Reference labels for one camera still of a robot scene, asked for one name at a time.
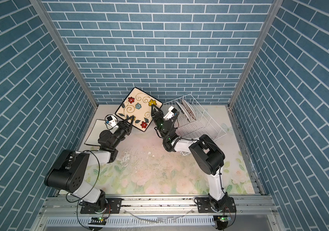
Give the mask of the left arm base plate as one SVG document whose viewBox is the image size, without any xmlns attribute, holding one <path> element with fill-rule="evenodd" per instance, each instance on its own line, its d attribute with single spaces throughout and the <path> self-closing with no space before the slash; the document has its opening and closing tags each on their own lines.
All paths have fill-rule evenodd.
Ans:
<svg viewBox="0 0 329 231">
<path fill-rule="evenodd" d="M 81 206 L 80 213 L 81 214 L 92 214 L 92 215 L 100 215 L 100 214 L 119 214 L 122 198 L 105 198 L 105 200 L 99 199 L 97 203 L 92 204 L 88 202 L 81 202 L 79 205 Z"/>
</svg>

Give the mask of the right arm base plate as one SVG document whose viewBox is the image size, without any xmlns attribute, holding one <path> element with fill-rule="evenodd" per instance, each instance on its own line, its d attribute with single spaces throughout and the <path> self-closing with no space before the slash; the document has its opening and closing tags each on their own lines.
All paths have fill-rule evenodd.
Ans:
<svg viewBox="0 0 329 231">
<path fill-rule="evenodd" d="M 196 197 L 194 202 L 199 213 L 236 213 L 234 198 L 223 197 L 217 201 L 212 197 Z"/>
</svg>

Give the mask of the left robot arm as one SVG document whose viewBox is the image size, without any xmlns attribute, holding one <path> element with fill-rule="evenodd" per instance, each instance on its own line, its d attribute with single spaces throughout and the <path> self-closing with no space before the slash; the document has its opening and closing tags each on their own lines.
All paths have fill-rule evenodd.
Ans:
<svg viewBox="0 0 329 231">
<path fill-rule="evenodd" d="M 63 150 L 48 171 L 44 184 L 46 186 L 65 190 L 85 202 L 104 209 L 106 207 L 105 192 L 90 185 L 84 180 L 86 169 L 91 165 L 112 163 L 115 161 L 118 150 L 116 147 L 132 131 L 134 117 L 119 121 L 117 130 L 112 133 L 104 130 L 100 133 L 98 151 Z"/>
</svg>

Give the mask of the round plate red rim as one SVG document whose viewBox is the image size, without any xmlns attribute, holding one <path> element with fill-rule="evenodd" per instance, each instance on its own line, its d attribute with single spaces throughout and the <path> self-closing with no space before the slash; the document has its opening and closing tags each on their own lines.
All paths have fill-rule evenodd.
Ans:
<svg viewBox="0 0 329 231">
<path fill-rule="evenodd" d="M 184 108 L 184 106 L 183 106 L 179 101 L 176 101 L 176 103 L 177 103 L 177 105 L 179 106 L 179 108 L 180 108 L 182 114 L 185 115 L 187 121 L 188 121 L 188 122 L 191 122 L 191 121 L 190 121 L 190 116 L 189 116 L 188 112 L 186 111 L 186 109 Z"/>
</svg>

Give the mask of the floral black square plate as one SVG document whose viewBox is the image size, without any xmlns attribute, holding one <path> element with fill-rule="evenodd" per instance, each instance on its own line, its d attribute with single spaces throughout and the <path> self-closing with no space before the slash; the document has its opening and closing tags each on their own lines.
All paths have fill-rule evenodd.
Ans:
<svg viewBox="0 0 329 231">
<path fill-rule="evenodd" d="M 115 115 L 122 120 L 133 116 L 133 126 L 145 132 L 152 122 L 152 105 L 161 108 L 163 103 L 135 87 L 123 100 Z"/>
</svg>

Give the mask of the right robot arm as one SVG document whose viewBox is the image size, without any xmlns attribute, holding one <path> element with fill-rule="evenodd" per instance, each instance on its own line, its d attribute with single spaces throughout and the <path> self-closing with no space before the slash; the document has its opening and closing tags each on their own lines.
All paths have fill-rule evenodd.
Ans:
<svg viewBox="0 0 329 231">
<path fill-rule="evenodd" d="M 215 212 L 236 213 L 234 199 L 228 196 L 223 187 L 222 171 L 224 167 L 225 154 L 204 134 L 199 138 L 183 138 L 176 134 L 175 122 L 179 112 L 171 107 L 169 113 L 155 105 L 151 106 L 151 117 L 156 125 L 157 136 L 162 138 L 162 145 L 167 152 L 191 153 L 200 169 L 207 175 L 209 183 L 209 204 Z"/>
</svg>

